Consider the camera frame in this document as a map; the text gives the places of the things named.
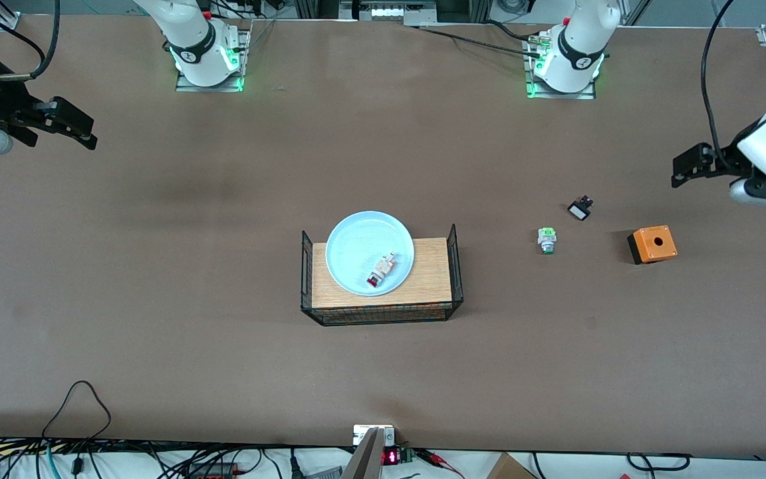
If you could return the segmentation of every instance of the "black connector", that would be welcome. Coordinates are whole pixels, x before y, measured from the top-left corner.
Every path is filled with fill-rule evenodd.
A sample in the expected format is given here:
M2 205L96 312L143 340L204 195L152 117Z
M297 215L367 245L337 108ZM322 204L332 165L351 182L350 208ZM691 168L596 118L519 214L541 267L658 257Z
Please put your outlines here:
M84 461L82 458L74 458L72 460L72 467L70 467L70 474L78 476L84 470Z
M291 479L303 479L303 471L301 465L297 464L297 458L295 457L295 449L291 450Z

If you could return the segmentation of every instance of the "plate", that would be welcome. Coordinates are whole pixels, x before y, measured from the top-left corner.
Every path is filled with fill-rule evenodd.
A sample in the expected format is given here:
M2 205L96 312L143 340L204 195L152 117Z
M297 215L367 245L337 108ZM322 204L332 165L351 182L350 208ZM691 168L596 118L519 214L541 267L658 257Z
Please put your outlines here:
M395 267L375 288L366 279L380 258L395 253ZM341 220L327 239L327 269L339 286L360 296L394 290L410 274L416 250L404 225L381 212L358 212Z

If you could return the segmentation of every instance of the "table surface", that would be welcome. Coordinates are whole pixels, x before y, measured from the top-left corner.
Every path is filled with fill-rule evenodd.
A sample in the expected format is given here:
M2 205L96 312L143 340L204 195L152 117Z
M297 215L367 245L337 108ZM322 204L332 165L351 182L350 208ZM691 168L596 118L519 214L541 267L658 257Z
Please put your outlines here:
M21 30L45 45L50 24ZM177 94L151 19L66 16L29 86L92 115L100 143L0 157L0 436L37 436L88 379L110 437L335 445L391 422L434 448L766 455L766 209L725 178L670 188L672 158L709 137L705 34L621 29L598 100L535 100L515 55L277 22L246 91ZM35 61L7 36L0 59ZM766 109L766 49L718 31L709 73L727 142ZM565 207L583 194L578 222ZM451 321L300 312L301 230L325 238L359 210L417 238L457 224ZM633 265L629 231L658 224L678 258ZM51 434L102 422L79 389Z

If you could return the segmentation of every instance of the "green led light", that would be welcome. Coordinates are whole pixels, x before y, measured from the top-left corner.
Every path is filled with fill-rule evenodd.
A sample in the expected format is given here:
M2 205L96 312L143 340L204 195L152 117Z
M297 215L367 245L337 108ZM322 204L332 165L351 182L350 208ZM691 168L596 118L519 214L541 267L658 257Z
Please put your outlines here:
M226 63L227 68L229 68L230 70L237 70L238 68L237 53L226 51L225 48L221 47L221 57L224 57L224 61Z

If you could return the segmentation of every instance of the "cable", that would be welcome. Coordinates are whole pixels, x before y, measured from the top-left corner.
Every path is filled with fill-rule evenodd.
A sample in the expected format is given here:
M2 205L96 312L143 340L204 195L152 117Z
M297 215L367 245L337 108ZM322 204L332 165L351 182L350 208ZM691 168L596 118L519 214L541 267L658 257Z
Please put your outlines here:
M451 472L459 476L461 479L465 479L465 476L463 476L463 473L457 470L456 467L453 467L451 466L451 464L447 463L447 461L444 460L444 458L442 458L438 454L434 454L433 452L428 451L428 449L419 449L419 448L414 448L413 452L416 453L417 458L425 461L428 464L431 464L431 466L438 467L444 470L450 470Z
M19 460L22 458L22 456L25 454L25 452L28 451L28 448L25 448L21 451L19 451L19 454L16 456L16 458L12 460L8 460L8 469L5 470L5 473L2 475L2 479L8 479L10 477L10 471L13 469L14 466L16 466L16 463L19 462Z
M158 452L156 452L156 449L152 446L152 441L147 440L146 445L149 446L150 452L152 452L152 457L155 458L158 461L158 466L162 468L162 472L166 472L168 467L167 464L164 464L162 462L161 458L158 457Z
M455 467L451 466L451 464L445 464L445 466L442 466L444 470L450 470L453 473L456 473L457 476L460 477L460 479L465 479L465 476L463 476L463 473L459 470L456 470Z
M505 35L508 37L513 37L517 40L522 40L523 42L528 41L528 37L536 37L540 34L540 31L535 31L534 33L531 33L530 35L519 35L517 33L514 33L511 29L507 28L501 21L494 21L493 19L486 19L483 23L487 23L490 25L495 25L496 27L501 28L501 31L504 31Z
M90 11L92 11L94 13L99 13L98 10L95 9L94 6L90 4L90 2L88 2L88 0L82 0L82 3L84 3L84 5L86 7L88 7L90 9Z
M273 16L270 22L268 22L267 25L265 25L265 28L262 29L262 31L259 32L259 35L256 35L256 38L250 42L250 46L247 47L247 51L251 51L253 49L253 45L256 45L257 42L259 42L259 39L261 39L262 35L265 35L265 31L268 31L269 28L273 26L273 24L277 21L277 18L283 16L283 13L288 12L289 10L283 10L282 12L277 13ZM253 29L253 22L250 22L250 29Z
M262 15L262 13L256 13L253 10L251 10L250 12L247 12L246 10L234 9L234 8L230 7L228 3L224 2L224 0L218 0L217 2L216 2L216 0L209 0L209 2L212 3L213 5L215 5L218 8L218 12L220 12L221 9L229 10L232 13L235 13L235 15L238 15L238 18L244 18L243 17L244 15L256 15L256 16Z
M239 475L243 475L243 474L246 474L246 473L249 473L249 472L253 472L253 469L256 469L256 467L258 467L259 463L261 463L261 462L262 462L262 450L259 449L259 459L256 460L256 464L253 464L253 467L251 467L250 469L241 471L241 473Z
M540 460L538 460L536 452L532 452L531 455L534 456L534 466L537 468L537 473L540 475L540 479L545 479L545 474L542 473Z
M49 39L49 48L46 49L46 57L40 61L37 68L31 73L0 73L0 81L25 82L39 77L52 63L55 49L58 48L58 33L61 30L61 0L53 0L54 9L52 14L52 37Z
M272 458L270 458L270 457L268 456L267 452L265 452L264 450L261 450L261 451L262 451L262 455L263 455L263 456L265 456L265 458L266 458L268 461L271 461L271 464L274 464L274 467L276 467L276 468L277 468L277 476L279 476L279 479L283 479L283 473L282 473L282 472L280 472L280 470L279 470L279 466L277 466L277 461L274 461Z
M0 28L7 33L10 33L12 36L16 37L16 39L21 40L21 42L24 42L26 45L30 46L34 51L37 52L37 56L40 57L39 63L37 63L37 66L40 66L40 63L43 63L43 61L46 60L46 54L40 49L39 46L37 46L37 43L34 43L29 37L24 36L22 33L19 33L16 30L13 30L12 28L8 27L8 25L3 24L0 22Z
M479 42L478 40L466 39L466 37L460 37L459 35L455 35L453 33L447 33L446 31L425 30L424 28L420 28L420 27L414 27L414 28L418 28L420 31L426 31L427 33L433 33L435 35L449 37L449 39L462 40L463 42L474 43L474 45L480 45L488 49L496 49L496 51L505 51L505 52L515 53L517 55L525 55L526 57L531 57L531 58L540 58L540 55L537 54L536 52L518 51L517 49L509 49L507 47L502 47L499 45L492 45L492 43L484 43L484 42Z
M99 434L102 434L103 431L105 431L110 425L112 425L112 413L109 411L108 407L106 407L106 404L102 402L102 400L100 399L100 395L96 393L96 389L94 389L94 385L92 385L88 381L85 381L84 379L79 379L78 381L73 383L72 386L70 386L69 391L66 392L64 401L58 407L58 411L55 412L55 415L52 415L52 419L49 419L49 422L46 422L46 425L43 427L43 430L40 432L40 437L43 437L43 439L45 440L50 439L49 436L46 436L46 431L52 425L52 422L54 422L55 419L58 418L58 415L61 414L61 411L64 410L64 406L66 406L67 400L70 399L70 395L72 394L73 389L75 389L77 385L86 385L88 386L88 388L90 388L90 391L91 393L93 393L96 403L100 405L100 407L102 407L104 412L106 412L106 418L107 418L106 425L104 425L100 430L96 431L94 434L91 434L91 436L88 436L87 438L85 438L85 440L94 440Z
M49 461L49 469L52 470L52 476L55 479L61 479L61 474L58 473L58 468L55 467L55 461L52 460L52 444L46 443L46 460Z
M638 466L634 463L632 460L632 457L639 457L642 460L644 460L644 463L646 466ZM683 458L684 463L679 464L679 466L675 467L663 467L663 466L652 466L652 463L648 460L648 457L646 457L645 454L642 452L629 452L626 454L626 461L628 462L628 465L633 467L636 470L639 470L641 472L648 472L652 475L652 479L656 479L654 476L654 473L656 471L662 471L662 472L678 472L679 470L685 470L688 466L690 466L690 455L689 454L659 454L659 457L663 458Z
M54 9L52 12L52 37L49 39L49 48L46 49L46 58L40 62L40 65L31 72L31 78L36 79L52 63L52 57L55 56L55 49L58 48L58 32L61 30L61 0L54 0Z
M705 40L705 48L702 49L702 63L700 63L700 84L702 84L702 101L705 103L705 113L708 115L708 126L711 128L711 141L714 143L714 152L717 155L717 159L726 167L726 170L732 170L732 166L726 163L726 157L723 155L723 150L720 149L720 139L717 137L717 125L714 124L714 112L711 111L711 100L708 99L708 85L705 82L706 73L708 73L708 51L711 49L711 40L714 39L714 31L720 25L723 15L726 10L731 6L735 0L727 0L723 4L723 8L720 9L720 13L717 14L717 18L714 19L714 24L711 25L711 30L708 31L708 38Z
M90 463L94 466L94 472L96 473L97 479L102 479L102 475L100 474L100 468L96 467L96 461L94 460L94 453L91 451L91 449L88 449L88 457L90 458Z

